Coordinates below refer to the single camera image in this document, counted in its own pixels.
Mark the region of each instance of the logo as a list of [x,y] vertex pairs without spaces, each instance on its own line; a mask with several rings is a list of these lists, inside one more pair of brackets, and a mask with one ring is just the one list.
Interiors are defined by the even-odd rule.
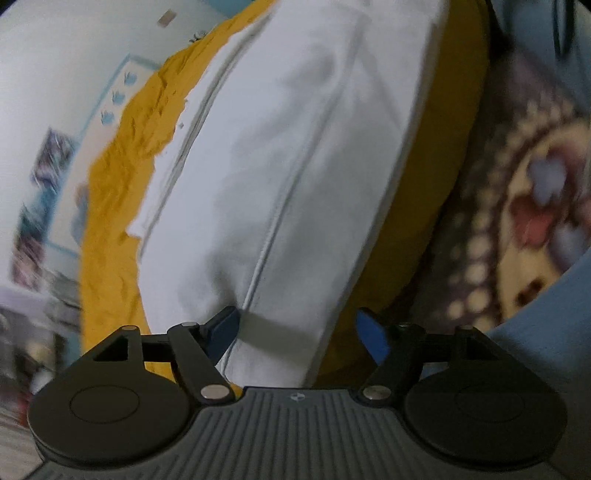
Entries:
[[303,393],[296,392],[290,395],[290,399],[292,399],[293,401],[302,401],[306,399],[306,396]]

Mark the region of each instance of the white wall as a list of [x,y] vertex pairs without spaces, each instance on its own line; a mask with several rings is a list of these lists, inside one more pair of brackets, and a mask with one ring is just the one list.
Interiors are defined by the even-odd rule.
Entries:
[[[178,15],[161,28],[168,9]],[[199,0],[18,0],[0,17],[0,305],[48,127],[77,136],[128,53],[163,63],[223,19]]]

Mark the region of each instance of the gray ribbed plastic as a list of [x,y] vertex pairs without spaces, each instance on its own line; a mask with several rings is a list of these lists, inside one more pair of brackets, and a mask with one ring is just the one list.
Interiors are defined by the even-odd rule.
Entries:
[[126,468],[81,471],[45,463],[33,480],[464,480],[563,479],[547,464],[475,472],[430,456],[393,411],[345,390],[250,388],[235,404],[204,409],[186,435]]

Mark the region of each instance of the bedsheet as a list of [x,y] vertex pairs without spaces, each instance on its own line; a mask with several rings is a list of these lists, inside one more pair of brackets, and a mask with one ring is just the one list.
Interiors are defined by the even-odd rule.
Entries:
[[281,0],[215,57],[138,257],[154,333],[233,304],[227,379],[314,381],[398,186],[447,6]]
[[[90,169],[80,272],[83,351],[121,325],[137,325],[143,334],[150,333],[137,287],[138,240],[127,236],[125,228],[141,203],[154,156],[173,136],[185,97],[228,38],[272,2],[256,0],[204,39],[170,57],[130,101],[116,137]],[[147,368],[171,375],[168,365]]]
[[[135,216],[153,159],[173,136],[184,98],[227,39],[271,3],[258,0],[203,40],[179,52],[129,104],[122,128],[90,171],[90,208],[82,245],[83,350],[121,325],[148,333],[137,288],[139,240],[125,228]],[[378,242],[339,319],[320,369],[321,383],[354,384],[364,355],[355,338],[355,309],[387,306],[410,279],[437,212],[462,164],[488,67],[483,0],[452,0],[435,78],[407,166]],[[151,371],[170,374],[164,366]]]

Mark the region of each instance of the yellow blanket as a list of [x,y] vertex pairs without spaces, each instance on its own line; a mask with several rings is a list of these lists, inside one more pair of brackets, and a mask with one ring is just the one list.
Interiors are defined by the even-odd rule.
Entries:
[[[142,333],[149,333],[137,287],[138,240],[128,237],[125,228],[139,208],[154,156],[172,138],[184,98],[218,49],[272,1],[256,0],[204,39],[170,57],[130,101],[115,139],[91,168],[80,275],[84,351],[121,325],[137,325]],[[329,345],[321,369],[327,378],[346,372],[362,355],[353,331],[355,309],[385,307],[410,279],[455,181],[488,66],[483,6],[484,0],[451,1],[417,139],[378,244]],[[170,377],[167,365],[148,369]]]

